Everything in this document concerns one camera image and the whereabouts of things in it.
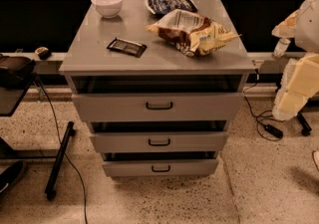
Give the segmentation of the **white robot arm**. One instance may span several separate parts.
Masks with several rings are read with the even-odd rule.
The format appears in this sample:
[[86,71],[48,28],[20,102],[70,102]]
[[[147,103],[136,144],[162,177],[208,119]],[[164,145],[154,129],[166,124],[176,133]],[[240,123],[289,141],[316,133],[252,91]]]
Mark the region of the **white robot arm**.
[[274,58],[285,54],[291,40],[306,52],[303,58],[288,61],[274,101],[272,115],[290,120],[319,93],[319,0],[305,0],[271,34],[279,39]]

